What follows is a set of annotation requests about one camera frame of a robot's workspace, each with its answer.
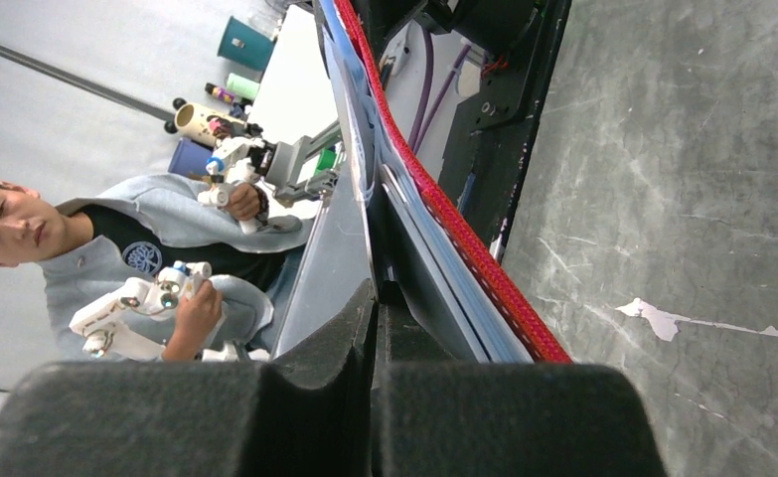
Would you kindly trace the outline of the operator grey sleeve forearm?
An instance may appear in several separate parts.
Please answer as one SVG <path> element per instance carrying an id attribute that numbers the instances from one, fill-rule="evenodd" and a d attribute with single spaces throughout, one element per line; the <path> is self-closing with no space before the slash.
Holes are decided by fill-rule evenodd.
<path id="1" fill-rule="evenodd" d="M 307 243 L 311 219 L 279 216 L 268 220 L 256 232 L 246 234 L 230 214 L 204 206 L 197 195 L 206 189 L 202 182 L 161 173 L 126 179 L 95 197 L 71 199 L 56 209 L 69 214 L 97 204 L 123 213 L 150 230 L 161 243 L 188 248 L 226 243 L 249 253 L 274 253 Z"/>

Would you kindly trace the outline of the operator left hand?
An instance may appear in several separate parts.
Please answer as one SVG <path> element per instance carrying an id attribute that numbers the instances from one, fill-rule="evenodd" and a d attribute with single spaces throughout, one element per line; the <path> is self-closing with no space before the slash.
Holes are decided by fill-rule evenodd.
<path id="1" fill-rule="evenodd" d="M 193 297 L 183 298 L 175 313 L 175 327 L 161 358 L 165 362 L 193 361 L 204 348 L 223 314 L 223 295 L 204 280 Z"/>

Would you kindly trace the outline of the red leather card holder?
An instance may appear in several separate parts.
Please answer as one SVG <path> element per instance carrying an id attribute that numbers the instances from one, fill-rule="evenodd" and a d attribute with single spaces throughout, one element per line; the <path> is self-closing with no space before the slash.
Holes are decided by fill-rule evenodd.
<path id="1" fill-rule="evenodd" d="M 377 215 L 376 191 L 387 193 L 401 230 L 412 238 L 424 261 L 421 270 L 434 279 L 452 320 L 468 332 L 466 340 L 478 359 L 570 363 L 554 334 L 402 137 L 352 4 L 323 1 L 320 6 L 327 22 L 324 39 L 330 44 L 330 70 L 343 83 L 347 108 L 358 107 L 356 118 L 374 128 L 373 152 L 366 150 L 364 127 L 351 128 L 356 162 L 377 167 L 375 179 L 361 179 L 358 187 L 368 217 Z"/>

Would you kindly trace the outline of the operator right hand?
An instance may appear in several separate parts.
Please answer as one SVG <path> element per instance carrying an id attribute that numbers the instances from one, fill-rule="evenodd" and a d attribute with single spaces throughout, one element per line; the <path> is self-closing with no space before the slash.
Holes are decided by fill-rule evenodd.
<path id="1" fill-rule="evenodd" d="M 233 189 L 224 210 L 237 221 L 262 219 L 269 212 L 269 201 L 261 188 L 241 183 Z"/>

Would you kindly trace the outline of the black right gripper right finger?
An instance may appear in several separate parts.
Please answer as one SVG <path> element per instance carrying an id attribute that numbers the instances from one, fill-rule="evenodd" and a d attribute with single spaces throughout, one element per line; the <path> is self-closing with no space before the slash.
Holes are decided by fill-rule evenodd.
<path id="1" fill-rule="evenodd" d="M 477 364 L 447 353 L 381 289 L 372 387 L 376 476 L 663 476 L 641 397 L 619 371 Z"/>

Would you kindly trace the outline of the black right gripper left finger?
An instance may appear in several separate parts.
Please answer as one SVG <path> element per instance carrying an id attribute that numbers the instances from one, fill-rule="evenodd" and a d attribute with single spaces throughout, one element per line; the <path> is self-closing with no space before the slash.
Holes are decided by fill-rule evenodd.
<path id="1" fill-rule="evenodd" d="M 367 476 L 377 300 L 267 362 L 57 363 L 0 410 L 0 476 Z"/>

